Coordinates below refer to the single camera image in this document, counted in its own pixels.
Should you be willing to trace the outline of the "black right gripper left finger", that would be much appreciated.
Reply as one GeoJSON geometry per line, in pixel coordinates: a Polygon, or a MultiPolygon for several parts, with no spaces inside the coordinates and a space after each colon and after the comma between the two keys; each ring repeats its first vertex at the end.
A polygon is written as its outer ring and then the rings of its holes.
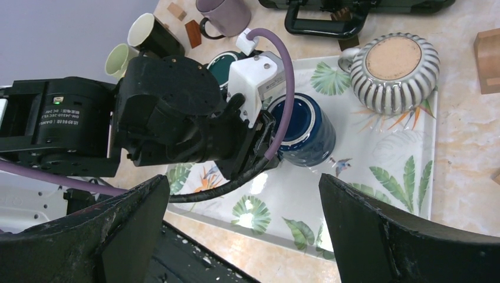
{"type": "Polygon", "coordinates": [[[169,201],[166,176],[1,235],[2,282],[143,282],[169,201]]]}

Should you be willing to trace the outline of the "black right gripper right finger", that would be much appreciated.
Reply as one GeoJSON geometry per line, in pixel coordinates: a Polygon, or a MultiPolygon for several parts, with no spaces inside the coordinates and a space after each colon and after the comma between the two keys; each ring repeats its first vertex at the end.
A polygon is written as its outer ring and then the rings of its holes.
{"type": "Polygon", "coordinates": [[[342,282],[499,281],[499,238],[412,215],[329,174],[318,187],[342,282]]]}

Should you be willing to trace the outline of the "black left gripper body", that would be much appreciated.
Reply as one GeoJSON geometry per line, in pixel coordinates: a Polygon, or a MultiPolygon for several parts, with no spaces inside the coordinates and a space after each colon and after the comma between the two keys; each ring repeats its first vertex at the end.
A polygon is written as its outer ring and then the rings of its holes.
{"type": "Polygon", "coordinates": [[[225,93],[199,62],[181,55],[130,60],[118,84],[113,145],[135,166],[213,161],[234,180],[264,158],[275,119],[253,98],[225,93]]]}

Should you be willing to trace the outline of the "light green mug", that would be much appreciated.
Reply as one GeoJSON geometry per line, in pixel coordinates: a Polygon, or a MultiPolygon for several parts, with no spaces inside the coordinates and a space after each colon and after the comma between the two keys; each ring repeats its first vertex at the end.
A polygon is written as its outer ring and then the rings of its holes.
{"type": "Polygon", "coordinates": [[[117,80],[121,79],[126,73],[129,61],[138,55],[139,51],[128,44],[122,43],[117,45],[106,59],[104,65],[105,73],[117,80]]]}

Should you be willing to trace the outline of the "black glossy mug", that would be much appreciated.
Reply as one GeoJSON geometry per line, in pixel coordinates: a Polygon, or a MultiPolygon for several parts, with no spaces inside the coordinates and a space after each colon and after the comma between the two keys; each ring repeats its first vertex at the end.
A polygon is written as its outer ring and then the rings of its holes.
{"type": "Polygon", "coordinates": [[[155,58],[186,54],[180,41],[151,13],[142,14],[133,22],[127,43],[155,58]]]}

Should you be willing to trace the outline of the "lilac purple mug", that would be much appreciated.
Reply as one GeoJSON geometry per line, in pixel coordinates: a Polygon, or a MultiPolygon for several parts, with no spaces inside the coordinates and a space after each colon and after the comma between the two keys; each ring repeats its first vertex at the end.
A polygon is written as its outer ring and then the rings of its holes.
{"type": "Polygon", "coordinates": [[[241,34],[251,21],[251,10],[242,0],[196,0],[196,8],[203,15],[200,33],[207,39],[219,40],[241,34]],[[206,32],[210,22],[220,35],[213,37],[206,32]]]}

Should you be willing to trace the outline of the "dark blue mug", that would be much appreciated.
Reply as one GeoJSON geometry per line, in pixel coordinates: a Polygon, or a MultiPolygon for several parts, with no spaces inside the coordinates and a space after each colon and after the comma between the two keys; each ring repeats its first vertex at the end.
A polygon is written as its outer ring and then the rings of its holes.
{"type": "Polygon", "coordinates": [[[306,94],[295,93],[279,157],[299,167],[313,167],[328,159],[335,143],[335,129],[319,104],[306,94]]]}

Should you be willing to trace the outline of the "grey striped ribbed cup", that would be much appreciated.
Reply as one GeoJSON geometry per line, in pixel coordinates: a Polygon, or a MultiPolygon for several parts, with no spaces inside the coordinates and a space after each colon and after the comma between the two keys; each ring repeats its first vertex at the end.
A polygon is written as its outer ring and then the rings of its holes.
{"type": "Polygon", "coordinates": [[[426,39],[410,33],[382,35],[338,58],[354,95],[369,110],[387,116],[420,106],[438,84],[440,58],[426,39]]]}

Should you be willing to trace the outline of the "dark teal mug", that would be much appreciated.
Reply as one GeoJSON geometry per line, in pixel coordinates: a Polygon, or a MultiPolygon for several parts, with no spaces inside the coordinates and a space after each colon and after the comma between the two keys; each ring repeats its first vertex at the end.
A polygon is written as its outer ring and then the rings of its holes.
{"type": "Polygon", "coordinates": [[[219,88],[224,89],[228,85],[231,64],[244,58],[245,55],[242,52],[225,51],[206,64],[206,68],[216,78],[219,88]]]}

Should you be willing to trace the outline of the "wooden block left lower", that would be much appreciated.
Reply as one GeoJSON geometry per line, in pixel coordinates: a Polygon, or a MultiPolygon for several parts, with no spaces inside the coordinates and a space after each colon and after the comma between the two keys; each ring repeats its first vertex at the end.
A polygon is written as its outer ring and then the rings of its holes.
{"type": "Polygon", "coordinates": [[[194,49],[202,44],[202,35],[200,26],[196,20],[191,20],[185,24],[185,30],[189,39],[191,49],[194,49]]]}

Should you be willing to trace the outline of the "floral white serving tray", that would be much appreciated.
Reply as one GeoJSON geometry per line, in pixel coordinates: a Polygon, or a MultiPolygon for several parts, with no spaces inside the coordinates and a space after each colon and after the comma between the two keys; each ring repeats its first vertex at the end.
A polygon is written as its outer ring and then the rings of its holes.
{"type": "Polygon", "coordinates": [[[168,209],[198,221],[326,260],[333,247],[321,207],[323,173],[406,212],[429,219],[432,208],[437,93],[418,110],[388,117],[353,94],[337,57],[294,62],[296,90],[313,98],[337,133],[333,152],[314,167],[284,160],[225,196],[168,209]]]}

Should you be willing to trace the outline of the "wooden block left upper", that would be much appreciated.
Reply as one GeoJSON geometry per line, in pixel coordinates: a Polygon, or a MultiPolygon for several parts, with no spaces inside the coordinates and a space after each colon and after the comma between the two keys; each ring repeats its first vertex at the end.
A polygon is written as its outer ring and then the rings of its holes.
{"type": "Polygon", "coordinates": [[[168,5],[167,10],[179,21],[183,21],[187,16],[186,11],[181,6],[179,6],[174,2],[171,2],[168,5]]]}

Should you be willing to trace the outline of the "dark green carrying case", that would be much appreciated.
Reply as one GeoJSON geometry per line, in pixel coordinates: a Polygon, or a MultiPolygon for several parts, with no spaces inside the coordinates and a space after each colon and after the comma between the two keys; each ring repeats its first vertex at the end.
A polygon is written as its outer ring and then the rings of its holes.
{"type": "Polygon", "coordinates": [[[347,40],[356,36],[364,27],[370,12],[383,14],[430,15],[450,7],[454,1],[421,0],[293,0],[259,2],[264,8],[286,10],[284,27],[294,35],[311,35],[347,40]],[[346,12],[345,20],[304,19],[298,17],[300,10],[321,12],[346,12]]]}

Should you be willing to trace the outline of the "light wooden block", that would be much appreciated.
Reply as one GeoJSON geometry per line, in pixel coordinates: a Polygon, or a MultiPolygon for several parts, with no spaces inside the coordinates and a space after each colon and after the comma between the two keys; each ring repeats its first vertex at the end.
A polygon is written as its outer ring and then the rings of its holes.
{"type": "Polygon", "coordinates": [[[499,93],[499,28],[477,33],[473,48],[481,94],[499,93]]]}

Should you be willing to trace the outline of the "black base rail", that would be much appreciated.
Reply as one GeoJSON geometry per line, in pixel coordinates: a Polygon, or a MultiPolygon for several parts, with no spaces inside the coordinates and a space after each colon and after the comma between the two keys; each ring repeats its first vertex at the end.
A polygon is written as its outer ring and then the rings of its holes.
{"type": "Polygon", "coordinates": [[[257,279],[163,221],[145,282],[258,282],[257,279]]]}

